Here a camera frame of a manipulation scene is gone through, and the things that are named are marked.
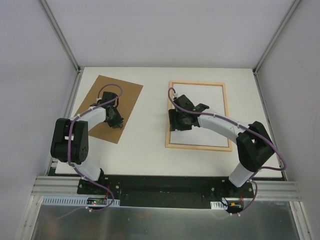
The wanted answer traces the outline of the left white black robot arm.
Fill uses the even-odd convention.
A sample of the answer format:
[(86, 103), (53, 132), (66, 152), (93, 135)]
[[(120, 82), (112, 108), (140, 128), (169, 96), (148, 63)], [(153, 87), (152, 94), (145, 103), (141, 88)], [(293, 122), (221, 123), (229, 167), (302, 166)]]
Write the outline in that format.
[(121, 129), (124, 118), (118, 111), (119, 96), (105, 91), (97, 102), (73, 118), (58, 118), (55, 122), (50, 154), (52, 158), (72, 167), (82, 179), (89, 181), (88, 188), (99, 195), (105, 191), (103, 170), (89, 158), (89, 131), (100, 123), (112, 129)]

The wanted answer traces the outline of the aluminium corner post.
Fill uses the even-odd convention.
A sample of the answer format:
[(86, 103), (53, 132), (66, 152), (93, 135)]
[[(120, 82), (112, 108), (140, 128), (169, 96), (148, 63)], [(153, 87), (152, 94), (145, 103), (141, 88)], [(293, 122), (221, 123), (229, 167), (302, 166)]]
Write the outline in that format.
[(287, 27), (287, 25), (291, 21), (292, 17), (294, 16), (294, 14), (297, 11), (297, 9), (300, 7), (302, 2), (303, 2), (302, 0), (293, 0), (291, 2), (289, 8), (285, 12), (285, 14), (284, 14), (283, 18), (281, 19), (278, 27), (276, 28), (276, 30), (273, 33), (270, 41), (268, 42), (266, 48), (264, 49), (261, 57), (259, 58), (257, 64), (252, 69), (252, 72), (253, 72), (254, 76), (256, 76), (257, 73), (259, 72), (259, 70), (261, 69), (261, 67), (264, 64), (265, 60), (267, 59), (267, 57), (271, 53), (272, 49), (275, 47), (277, 41), (281, 37), (283, 31), (285, 30), (285, 28)]
[(67, 58), (69, 59), (69, 61), (71, 62), (73, 68), (75, 69), (75, 71), (77, 73), (80, 72), (81, 70), (81, 67), (80, 65), (78, 64), (78, 61), (76, 60), (71, 48), (70, 48), (70, 45), (68, 44), (55, 16), (54, 16), (54, 13), (53, 11), (51, 10), (51, 7), (49, 6), (48, 4), (48, 1), (47, 0), (38, 0), (38, 3), (41, 7), (41, 9), (43, 10), (50, 26), (52, 27), (53, 29), (53, 32), (55, 34), (55, 36), (57, 37), (63, 51), (65, 52)]

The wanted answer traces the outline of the aluminium front rail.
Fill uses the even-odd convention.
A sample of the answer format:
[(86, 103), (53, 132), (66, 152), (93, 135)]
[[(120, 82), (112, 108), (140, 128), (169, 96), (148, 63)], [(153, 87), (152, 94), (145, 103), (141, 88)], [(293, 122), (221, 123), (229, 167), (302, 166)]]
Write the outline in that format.
[(79, 176), (37, 176), (32, 196), (76, 196)]

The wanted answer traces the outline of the left aluminium corner post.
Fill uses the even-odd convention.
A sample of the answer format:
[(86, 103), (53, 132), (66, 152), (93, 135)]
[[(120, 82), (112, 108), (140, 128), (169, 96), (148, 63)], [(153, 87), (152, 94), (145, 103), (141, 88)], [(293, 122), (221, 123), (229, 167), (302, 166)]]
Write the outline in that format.
[(57, 37), (63, 51), (65, 52), (67, 58), (69, 59), (69, 61), (71, 62), (73, 68), (75, 69), (75, 71), (77, 73), (80, 72), (81, 70), (81, 67), (80, 65), (78, 64), (78, 61), (76, 60), (71, 48), (70, 48), (70, 45), (68, 44), (55, 16), (54, 16), (54, 13), (53, 11), (51, 10), (51, 7), (49, 6), (48, 4), (48, 1), (47, 0), (38, 0), (38, 3), (41, 7), (41, 9), (43, 10), (50, 26), (52, 27), (53, 29), (53, 32), (55, 34), (55, 36)]

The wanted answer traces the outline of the landscape photo print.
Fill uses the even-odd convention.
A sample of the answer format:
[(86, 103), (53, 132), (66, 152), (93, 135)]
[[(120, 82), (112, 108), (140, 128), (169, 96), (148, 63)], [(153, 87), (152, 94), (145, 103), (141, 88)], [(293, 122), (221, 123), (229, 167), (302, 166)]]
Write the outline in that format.
[[(173, 83), (179, 96), (185, 95), (196, 106), (205, 104), (221, 115), (226, 115), (224, 90), (222, 85)], [(193, 126), (191, 130), (175, 130), (170, 133), (170, 143), (192, 146), (230, 148), (229, 140), (206, 128)]]

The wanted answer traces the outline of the right aluminium corner post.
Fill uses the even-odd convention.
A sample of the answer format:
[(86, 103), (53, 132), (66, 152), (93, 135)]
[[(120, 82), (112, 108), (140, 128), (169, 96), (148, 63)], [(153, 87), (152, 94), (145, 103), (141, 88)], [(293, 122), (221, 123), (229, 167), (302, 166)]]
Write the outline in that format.
[(267, 59), (267, 57), (271, 53), (272, 49), (275, 47), (277, 41), (281, 37), (283, 31), (285, 30), (285, 28), (287, 27), (287, 25), (291, 21), (292, 17), (294, 16), (294, 14), (297, 11), (297, 9), (300, 7), (302, 2), (303, 2), (302, 0), (293, 0), (291, 2), (289, 8), (285, 12), (285, 14), (284, 14), (283, 18), (281, 19), (278, 27), (276, 28), (276, 30), (273, 33), (270, 41), (268, 42), (266, 48), (264, 49), (261, 57), (259, 58), (257, 64), (252, 69), (252, 72), (253, 72), (254, 76), (256, 76), (257, 73), (259, 72), (259, 70), (261, 69), (261, 67), (264, 64), (265, 60)]

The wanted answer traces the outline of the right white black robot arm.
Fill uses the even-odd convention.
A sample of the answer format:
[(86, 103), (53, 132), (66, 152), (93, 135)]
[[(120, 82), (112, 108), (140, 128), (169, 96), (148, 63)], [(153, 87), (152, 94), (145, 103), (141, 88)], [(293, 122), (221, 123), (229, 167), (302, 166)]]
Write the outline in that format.
[(239, 163), (225, 184), (228, 196), (234, 198), (241, 194), (243, 185), (275, 153), (269, 134), (262, 123), (238, 123), (217, 114), (208, 105), (194, 105), (184, 94), (174, 93), (173, 98), (170, 97), (169, 100), (174, 106), (168, 110), (171, 132), (189, 131), (198, 127), (222, 135), (236, 144)]

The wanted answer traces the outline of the brown backing board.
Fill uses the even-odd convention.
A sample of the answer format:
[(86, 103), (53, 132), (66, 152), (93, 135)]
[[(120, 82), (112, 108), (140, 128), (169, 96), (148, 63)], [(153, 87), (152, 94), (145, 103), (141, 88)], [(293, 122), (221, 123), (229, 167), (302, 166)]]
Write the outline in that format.
[(84, 97), (80, 98), (80, 105), (73, 107), (73, 115), (84, 112), (89, 108), (90, 105), (96, 103), (97, 98), (103, 95), (103, 91), (101, 91), (103, 86), (107, 84), (119, 85), (120, 87), (108, 86), (103, 90), (105, 92), (113, 92), (115, 94), (119, 94), (120, 90), (123, 91), (121, 97), (119, 98), (119, 105), (117, 107), (121, 117), (124, 118), (123, 127), (121, 129), (111, 128), (106, 122), (104, 122), (95, 126), (88, 133), (88, 135), (91, 137), (117, 144), (126, 127), (143, 86), (133, 82), (127, 82), (102, 75), (95, 77), (94, 80), (95, 81), (90, 88), (84, 91)]

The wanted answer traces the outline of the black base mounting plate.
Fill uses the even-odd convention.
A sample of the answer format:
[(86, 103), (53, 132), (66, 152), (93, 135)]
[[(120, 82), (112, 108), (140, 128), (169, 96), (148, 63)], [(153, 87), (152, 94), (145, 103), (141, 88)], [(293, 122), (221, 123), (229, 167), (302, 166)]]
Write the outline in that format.
[(101, 187), (80, 179), (77, 194), (115, 199), (121, 207), (210, 209), (226, 199), (251, 199), (253, 186), (236, 188), (227, 177), (107, 175)]

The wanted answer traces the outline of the light wooden picture frame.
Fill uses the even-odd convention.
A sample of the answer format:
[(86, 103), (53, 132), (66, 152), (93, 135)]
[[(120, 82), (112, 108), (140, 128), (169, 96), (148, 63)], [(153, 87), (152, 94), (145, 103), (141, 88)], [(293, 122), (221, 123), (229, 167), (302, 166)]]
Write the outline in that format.
[[(227, 101), (227, 92), (226, 92), (226, 85), (224, 83), (219, 82), (195, 82), (195, 81), (171, 81), (169, 83), (169, 87), (173, 88), (173, 83), (178, 84), (192, 84), (192, 85), (222, 85), (223, 87), (223, 96), (224, 96), (224, 104), (225, 104), (225, 113), (226, 117), (229, 115), (228, 109), (228, 101)], [(170, 143), (171, 139), (171, 132), (170, 128), (167, 127), (166, 130), (166, 139), (165, 139), (165, 147), (171, 149), (184, 149), (184, 150), (201, 150), (201, 151), (221, 151), (221, 152), (231, 152), (232, 151), (232, 141), (228, 139), (230, 143), (230, 148), (224, 147), (212, 147), (212, 146), (200, 146), (200, 145), (184, 145), (184, 144), (173, 144)]]

